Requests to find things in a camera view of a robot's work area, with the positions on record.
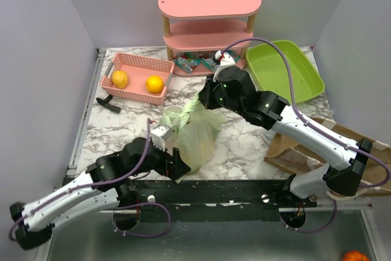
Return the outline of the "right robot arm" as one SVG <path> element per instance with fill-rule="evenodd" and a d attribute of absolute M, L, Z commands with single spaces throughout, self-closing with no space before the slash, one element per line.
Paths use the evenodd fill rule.
<path fill-rule="evenodd" d="M 326 161 L 322 167 L 291 176 L 281 200 L 295 207 L 312 194 L 333 191 L 353 197 L 359 188 L 372 143 L 343 137 L 312 119 L 302 121 L 289 102 L 270 91 L 257 90 L 248 72 L 236 66 L 223 69 L 218 79 L 208 75 L 199 100 L 206 109 L 225 108 L 252 125 L 288 136 Z"/>

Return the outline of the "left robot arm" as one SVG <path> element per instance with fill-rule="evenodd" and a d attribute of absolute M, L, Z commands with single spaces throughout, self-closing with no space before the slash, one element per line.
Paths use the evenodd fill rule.
<path fill-rule="evenodd" d="M 64 225 L 96 212 L 136 207 L 137 192 L 132 175 L 155 171 L 172 181 L 191 168 L 177 148 L 169 153 L 151 138 L 138 137 L 119 152 L 99 157 L 66 185 L 35 202 L 10 206 L 14 221 L 9 232 L 24 250 L 46 243 Z"/>

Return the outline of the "avocado print plastic bag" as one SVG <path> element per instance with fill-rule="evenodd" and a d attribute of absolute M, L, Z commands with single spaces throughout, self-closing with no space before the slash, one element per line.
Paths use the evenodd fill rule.
<path fill-rule="evenodd" d="M 219 111 L 205 109 L 195 95 L 184 107 L 166 108 L 160 122 L 174 130 L 167 148 L 180 151 L 181 159 L 191 168 L 187 174 L 193 175 L 211 158 L 225 117 Z"/>

